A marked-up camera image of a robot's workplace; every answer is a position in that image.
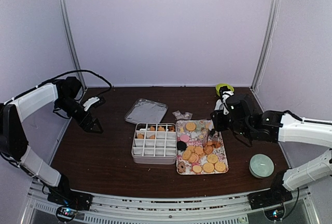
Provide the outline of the silver serving tongs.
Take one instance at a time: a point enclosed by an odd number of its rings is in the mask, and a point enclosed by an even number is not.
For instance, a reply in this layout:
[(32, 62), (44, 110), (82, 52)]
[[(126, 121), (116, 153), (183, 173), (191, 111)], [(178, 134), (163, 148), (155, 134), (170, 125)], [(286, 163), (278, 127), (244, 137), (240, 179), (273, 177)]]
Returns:
[(218, 139), (219, 139), (219, 132), (216, 131), (214, 128), (212, 128), (207, 132), (204, 146), (211, 146), (212, 148), (216, 148)]

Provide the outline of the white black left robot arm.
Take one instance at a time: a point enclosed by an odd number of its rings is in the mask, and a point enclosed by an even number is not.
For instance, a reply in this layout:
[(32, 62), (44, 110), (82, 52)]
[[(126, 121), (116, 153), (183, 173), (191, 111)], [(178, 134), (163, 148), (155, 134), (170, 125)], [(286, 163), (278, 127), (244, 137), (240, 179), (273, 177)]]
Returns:
[[(1, 98), (5, 99), (14, 93), (19, 93), (28, 85), (23, 77), (10, 79), (9, 70), (1, 71)], [(104, 128), (109, 128), (106, 113), (110, 114), (113, 103), (106, 103), (106, 110), (95, 111), (101, 114)], [(60, 134), (65, 120), (52, 113), (52, 106), (45, 106), (38, 113), (31, 115), (24, 122), (23, 128), (33, 150), (43, 159), (49, 160), (53, 148), (60, 144), (57, 137)], [(86, 133), (74, 122), (69, 124), (69, 130), (64, 135), (64, 140), (55, 157), (53, 166), (69, 177), (71, 186), (76, 190), (91, 191), (93, 193), (112, 193), (107, 189), (107, 179), (111, 179), (113, 172), (107, 172), (108, 162), (117, 164), (117, 155), (114, 142), (107, 139), (113, 131), (105, 130), (104, 134)], [(1, 158), (1, 211), (5, 208), (21, 207), (29, 190), (31, 179), (23, 171), (15, 169)]]

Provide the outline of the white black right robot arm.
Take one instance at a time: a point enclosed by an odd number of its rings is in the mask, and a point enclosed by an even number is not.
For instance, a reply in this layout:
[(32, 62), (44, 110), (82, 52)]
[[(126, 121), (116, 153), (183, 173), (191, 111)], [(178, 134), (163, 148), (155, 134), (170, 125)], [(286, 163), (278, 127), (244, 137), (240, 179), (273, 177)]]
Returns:
[(277, 173), (268, 190), (250, 193), (251, 209), (282, 204), (292, 200), (292, 192), (301, 186), (331, 175), (331, 121), (298, 117), (289, 110), (268, 110), (262, 114), (246, 114), (243, 110), (211, 113), (217, 132), (231, 130), (249, 141), (271, 143), (303, 143), (326, 147), (317, 158)]

